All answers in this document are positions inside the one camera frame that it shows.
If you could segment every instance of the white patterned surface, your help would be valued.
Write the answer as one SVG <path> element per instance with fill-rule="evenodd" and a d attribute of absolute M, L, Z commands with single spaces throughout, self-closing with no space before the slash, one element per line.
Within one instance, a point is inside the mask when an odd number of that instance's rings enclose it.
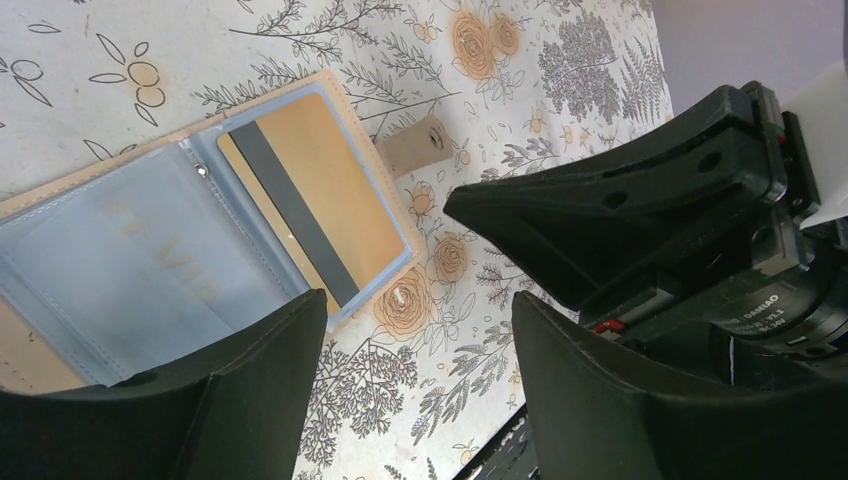
<path fill-rule="evenodd" d="M 523 403 L 509 303 L 544 294 L 447 195 L 671 113 L 648 0 L 28 0 L 0 25 L 0 198 L 323 67 L 375 138 L 445 123 L 455 157 L 398 181 L 430 258 L 328 339 L 303 480 L 452 478 Z"/>

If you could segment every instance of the fern illustration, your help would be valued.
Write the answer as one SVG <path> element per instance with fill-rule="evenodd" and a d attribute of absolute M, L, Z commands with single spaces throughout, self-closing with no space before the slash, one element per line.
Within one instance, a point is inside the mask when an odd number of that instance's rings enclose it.
<path fill-rule="evenodd" d="M 403 410 L 400 387 L 412 388 L 417 381 L 415 360 L 407 346 L 393 352 L 369 337 L 348 354 L 330 341 L 318 360 L 300 454 L 317 465 L 331 466 L 345 420 L 359 438 L 386 433 L 391 417 Z"/>
<path fill-rule="evenodd" d="M 627 59 L 624 60 L 624 78 L 621 98 L 622 115 L 632 120 L 654 123 L 661 115 L 665 97 L 662 61 L 653 47 L 646 48 L 636 39 L 637 49 L 625 43 Z"/>
<path fill-rule="evenodd" d="M 354 97 L 354 106 L 367 100 L 377 100 L 392 105 L 404 105 L 406 96 L 402 89 L 395 89 L 391 75 L 383 75 L 379 70 L 368 70 L 365 66 L 353 62 L 339 69 L 347 76 L 345 83 L 355 83 L 365 89 L 362 95 L 348 93 Z"/>
<path fill-rule="evenodd" d="M 293 480 L 324 480 L 324 475 L 320 470 L 301 471 L 295 475 Z"/>
<path fill-rule="evenodd" d="M 392 52 L 392 58 L 383 53 L 383 65 L 396 71 L 398 77 L 403 77 L 412 72 L 418 80 L 435 82 L 445 93 L 451 93 L 442 83 L 442 66 L 435 67 L 433 65 L 432 55 L 425 55 L 421 48 L 408 45 L 403 37 L 398 37 L 394 33 L 386 37 L 383 43 Z"/>
<path fill-rule="evenodd" d="M 247 83 L 239 83 L 233 87 L 232 91 L 223 85 L 219 88 L 209 86 L 204 86 L 204 88 L 202 92 L 194 92 L 193 95 L 203 100 L 203 105 L 212 104 L 215 106 L 215 111 L 206 114 L 207 117 L 217 115 L 224 110 L 241 105 L 268 93 L 267 88 L 261 85 L 257 88 L 252 80 L 249 80 Z"/>
<path fill-rule="evenodd" d="M 522 173 L 536 173 L 545 168 L 545 161 L 558 158 L 553 151 L 553 143 L 545 137 L 528 138 L 525 146 L 507 143 L 504 145 L 504 157 L 501 164 L 506 166 L 503 172 L 496 167 L 483 170 L 480 179 L 483 181 L 510 178 Z"/>
<path fill-rule="evenodd" d="M 511 300 L 510 294 L 517 286 L 520 290 L 529 290 L 537 297 L 546 303 L 552 303 L 551 296 L 533 281 L 529 275 L 522 272 L 509 257 L 504 255 L 500 250 L 493 246 L 483 247 L 490 257 L 492 262 L 483 264 L 481 271 L 477 272 L 477 285 L 490 287 L 486 293 L 486 298 L 489 299 L 489 304 L 497 305 L 501 310 L 506 310 Z M 510 269 L 512 272 L 503 273 L 503 269 Z"/>
<path fill-rule="evenodd" d="M 297 65 L 297 71 L 285 63 L 278 63 L 272 58 L 265 58 L 265 63 L 251 65 L 251 68 L 259 74 L 259 81 L 264 82 L 271 88 L 279 88 L 292 82 L 302 80 L 315 73 L 314 70 Z"/>
<path fill-rule="evenodd" d="M 485 331 L 486 339 L 481 344 L 464 345 L 454 350 L 459 354 L 448 374 L 458 376 L 459 381 L 446 390 L 437 386 L 427 392 L 419 404 L 421 416 L 415 420 L 409 433 L 417 445 L 425 436 L 430 437 L 439 424 L 455 422 L 468 405 L 468 397 L 482 397 L 489 392 L 494 382 L 500 381 L 509 365 L 507 349 L 512 345 L 512 325 L 502 321 Z"/>
<path fill-rule="evenodd" d="M 436 475 L 436 468 L 433 466 L 433 461 L 427 457 L 427 480 L 439 480 Z"/>
<path fill-rule="evenodd" d="M 260 18 L 255 31 L 230 31 L 286 40 L 291 43 L 295 57 L 310 63 L 311 55 L 315 55 L 318 65 L 323 67 L 342 60 L 342 51 L 338 46 L 342 35 L 350 37 L 358 47 L 377 44 L 377 38 L 362 25 L 363 20 L 373 16 L 385 20 L 404 11 L 401 3 L 395 0 L 360 0 L 355 2 L 354 8 L 354 11 L 349 12 L 344 0 L 332 0 L 330 6 L 314 15 L 309 24 L 297 28 L 295 23 L 303 18 L 306 2 L 283 0 L 280 10 Z"/>
<path fill-rule="evenodd" d="M 583 4 L 583 0 L 536 0 L 536 8 L 538 9 L 544 4 L 551 7 L 551 12 L 561 17 L 571 13 L 571 7 L 579 7 Z"/>
<path fill-rule="evenodd" d="M 383 465 L 383 468 L 385 468 L 386 471 L 389 472 L 389 475 L 391 475 L 392 480 L 406 480 L 406 477 L 401 475 L 400 471 L 398 471 L 397 468 L 391 465 Z"/>
<path fill-rule="evenodd" d="M 575 21 L 560 24 L 557 33 L 562 43 L 544 42 L 539 53 L 545 95 L 557 113 L 567 105 L 571 115 L 584 120 L 597 109 L 612 124 L 620 107 L 608 66 L 617 59 L 603 19 L 582 10 Z"/>
<path fill-rule="evenodd" d="M 654 6 L 651 5 L 651 0 L 621 0 L 621 8 L 631 7 L 634 12 L 631 18 L 641 17 L 646 15 L 648 18 L 654 16 Z"/>

